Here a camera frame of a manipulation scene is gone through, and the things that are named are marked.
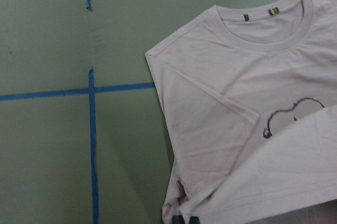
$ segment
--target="shirt tag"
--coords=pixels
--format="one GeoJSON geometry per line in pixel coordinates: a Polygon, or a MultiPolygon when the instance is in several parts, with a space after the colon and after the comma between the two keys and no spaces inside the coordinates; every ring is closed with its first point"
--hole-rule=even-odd
{"type": "Polygon", "coordinates": [[[279,13],[280,11],[279,11],[279,8],[276,7],[276,8],[273,8],[273,9],[269,9],[268,12],[271,16],[273,16],[273,15],[279,13]]]}

